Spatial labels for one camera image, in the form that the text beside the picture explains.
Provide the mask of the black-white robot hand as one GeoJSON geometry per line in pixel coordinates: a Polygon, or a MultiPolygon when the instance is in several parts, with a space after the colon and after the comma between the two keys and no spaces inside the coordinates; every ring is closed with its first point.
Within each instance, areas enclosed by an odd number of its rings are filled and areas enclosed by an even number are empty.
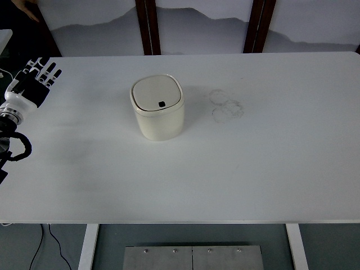
{"type": "Polygon", "coordinates": [[[2,111],[27,113],[40,107],[62,70],[48,57],[29,60],[7,87],[2,111]]]}

